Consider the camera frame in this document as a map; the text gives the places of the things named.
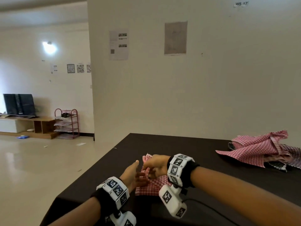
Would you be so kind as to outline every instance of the black baseboard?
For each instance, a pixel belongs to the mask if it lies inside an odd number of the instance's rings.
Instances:
[[[79,135],[80,135],[81,137],[94,137],[94,133],[80,132]]]

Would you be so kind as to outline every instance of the glossy floor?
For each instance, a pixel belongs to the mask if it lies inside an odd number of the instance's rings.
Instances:
[[[107,151],[97,149],[92,137],[0,136],[0,225],[39,225],[54,198]]]

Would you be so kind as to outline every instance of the pile of cloth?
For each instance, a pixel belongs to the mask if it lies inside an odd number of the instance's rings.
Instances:
[[[216,152],[258,167],[264,168],[264,162],[267,162],[285,172],[287,165],[301,169],[301,149],[279,143],[287,137],[286,130],[257,137],[238,136],[228,144],[231,151]]]
[[[146,156],[142,157],[143,163],[147,160],[151,159],[152,155],[146,154]],[[147,168],[145,171],[142,170],[141,172],[145,172],[145,176],[148,178],[150,168]],[[150,182],[147,186],[137,187],[135,191],[135,195],[149,195],[149,196],[159,196],[159,191],[165,184],[171,186],[171,183],[168,182],[167,175],[160,176],[156,179],[150,179]]]

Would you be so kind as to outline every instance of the black table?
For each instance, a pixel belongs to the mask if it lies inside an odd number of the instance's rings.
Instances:
[[[301,170],[290,167],[284,173],[273,167],[255,167],[218,155],[215,150],[228,151],[228,142],[130,133],[56,197],[40,226],[50,224],[85,202],[96,186],[108,177],[120,176],[135,160],[138,159],[142,167],[142,156],[146,153],[169,156],[183,153],[193,157],[203,167],[240,178],[301,206]],[[201,190],[189,188],[187,196],[182,198],[200,200],[239,225],[254,225]],[[173,225],[233,225],[211,209],[195,202],[187,202],[187,213],[177,220],[170,216],[159,197],[135,196],[134,193],[123,210],[133,212],[137,225],[154,225],[159,221],[161,224],[172,222]]]

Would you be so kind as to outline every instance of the shoe rack shelf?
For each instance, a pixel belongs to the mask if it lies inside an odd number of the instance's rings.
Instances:
[[[72,110],[62,110],[57,108],[55,110],[56,122],[55,132],[64,132],[60,134],[57,138],[73,140],[79,137],[79,119],[78,112],[76,109]]]

